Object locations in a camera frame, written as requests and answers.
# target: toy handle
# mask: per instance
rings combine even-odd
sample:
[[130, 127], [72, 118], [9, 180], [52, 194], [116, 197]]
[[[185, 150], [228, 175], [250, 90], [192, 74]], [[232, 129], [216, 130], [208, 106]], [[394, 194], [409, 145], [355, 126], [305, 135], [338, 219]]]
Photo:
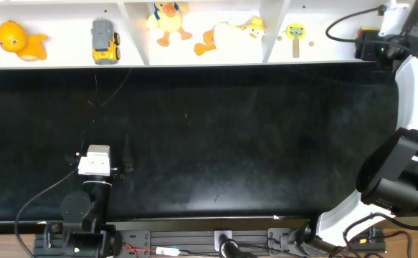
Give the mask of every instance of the toy handle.
[[300, 37], [293, 38], [293, 58], [300, 58]]

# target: duck beak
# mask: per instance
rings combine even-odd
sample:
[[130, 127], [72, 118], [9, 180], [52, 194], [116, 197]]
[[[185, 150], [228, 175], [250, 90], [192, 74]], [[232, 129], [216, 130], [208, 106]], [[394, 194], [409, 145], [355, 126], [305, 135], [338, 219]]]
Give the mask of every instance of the duck beak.
[[166, 4], [163, 8], [163, 12], [168, 17], [174, 17], [176, 13], [174, 3], [171, 2], [171, 3]]

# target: truck wheel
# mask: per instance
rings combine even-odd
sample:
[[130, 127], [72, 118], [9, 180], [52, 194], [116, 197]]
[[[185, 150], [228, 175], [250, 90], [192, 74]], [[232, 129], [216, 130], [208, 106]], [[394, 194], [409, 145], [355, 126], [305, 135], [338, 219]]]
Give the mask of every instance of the truck wheel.
[[119, 46], [120, 45], [120, 43], [121, 43], [121, 40], [120, 40], [120, 35], [118, 34], [118, 33], [114, 33], [113, 34], [113, 36], [115, 37], [115, 44], [117, 45], [117, 46]]

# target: black tabletop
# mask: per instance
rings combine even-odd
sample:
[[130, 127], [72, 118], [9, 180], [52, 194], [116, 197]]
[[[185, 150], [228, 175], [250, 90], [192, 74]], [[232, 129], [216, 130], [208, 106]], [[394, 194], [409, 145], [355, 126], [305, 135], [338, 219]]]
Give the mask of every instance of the black tabletop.
[[[132, 69], [100, 107], [128, 71], [0, 71], [0, 221], [70, 172], [92, 123], [128, 133], [136, 163], [110, 221], [319, 214], [395, 130], [394, 78], [376, 64]], [[60, 218], [81, 188], [69, 178], [22, 219]]]

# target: stuffed animal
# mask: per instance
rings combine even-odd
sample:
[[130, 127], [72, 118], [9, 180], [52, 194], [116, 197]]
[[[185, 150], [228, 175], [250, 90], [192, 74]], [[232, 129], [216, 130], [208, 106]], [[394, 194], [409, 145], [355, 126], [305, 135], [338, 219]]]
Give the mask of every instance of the stuffed animal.
[[0, 25], [0, 47], [7, 52], [14, 52], [24, 61], [45, 60], [46, 51], [42, 41], [44, 34], [28, 35], [24, 28], [14, 21]]
[[257, 16], [252, 18], [252, 21], [245, 26], [230, 25], [228, 23], [217, 24], [213, 30], [209, 30], [204, 33], [204, 43], [198, 43], [194, 46], [194, 52], [198, 56], [202, 56], [205, 52], [215, 50], [217, 47], [229, 46], [234, 48], [233, 44], [242, 43], [242, 39], [261, 39], [265, 35], [266, 28], [263, 26], [263, 20]]
[[164, 36], [158, 39], [158, 44], [163, 47], [169, 46], [169, 37], [171, 33], [178, 32], [182, 40], [191, 39], [193, 34], [185, 32], [181, 27], [183, 24], [183, 17], [181, 12], [188, 13], [188, 4], [181, 2], [156, 2], [154, 4], [154, 13], [146, 21], [146, 26], [149, 29], [162, 29]]

